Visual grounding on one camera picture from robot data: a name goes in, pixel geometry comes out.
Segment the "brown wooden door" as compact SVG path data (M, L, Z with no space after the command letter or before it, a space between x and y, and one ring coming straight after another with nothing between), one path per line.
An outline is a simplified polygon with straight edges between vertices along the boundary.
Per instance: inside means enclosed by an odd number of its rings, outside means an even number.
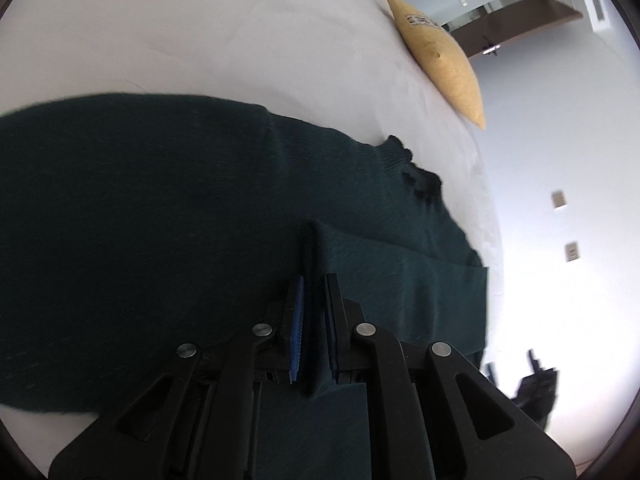
M405 0L442 26L469 58L495 55L508 42L580 20L570 0Z

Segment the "upper wall socket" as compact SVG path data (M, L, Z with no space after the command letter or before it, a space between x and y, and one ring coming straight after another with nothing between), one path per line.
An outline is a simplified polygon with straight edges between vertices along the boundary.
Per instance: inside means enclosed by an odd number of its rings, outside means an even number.
M560 209L567 205L566 197L562 190L552 192L551 200L554 209Z

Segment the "lower wall socket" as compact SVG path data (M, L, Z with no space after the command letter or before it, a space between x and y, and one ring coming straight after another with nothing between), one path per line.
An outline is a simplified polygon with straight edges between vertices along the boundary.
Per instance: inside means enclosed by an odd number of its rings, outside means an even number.
M575 261L580 257L577 242L570 242L565 245L565 258L567 262Z

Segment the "yellow pillow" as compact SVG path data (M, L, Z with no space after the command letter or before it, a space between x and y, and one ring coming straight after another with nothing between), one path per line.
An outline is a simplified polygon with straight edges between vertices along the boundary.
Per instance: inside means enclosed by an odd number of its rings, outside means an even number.
M454 37L405 0L386 0L402 41L446 101L469 122L486 128L480 84Z

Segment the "dark green knit sweater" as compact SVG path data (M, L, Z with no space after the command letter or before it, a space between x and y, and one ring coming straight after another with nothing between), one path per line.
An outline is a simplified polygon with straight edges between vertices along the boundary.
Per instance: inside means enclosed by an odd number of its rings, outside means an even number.
M400 340L482 359L486 269L396 138L207 96L1 119L1 419L40 474L180 344L276 324L314 272Z

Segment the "wall socket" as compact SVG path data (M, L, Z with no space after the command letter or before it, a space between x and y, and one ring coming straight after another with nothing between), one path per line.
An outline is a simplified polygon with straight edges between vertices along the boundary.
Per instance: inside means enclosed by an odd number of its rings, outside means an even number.
M565 258L567 262L575 261L580 257L577 242L570 242L565 245Z
M567 205L566 197L562 190L552 192L551 200L554 209L560 209Z

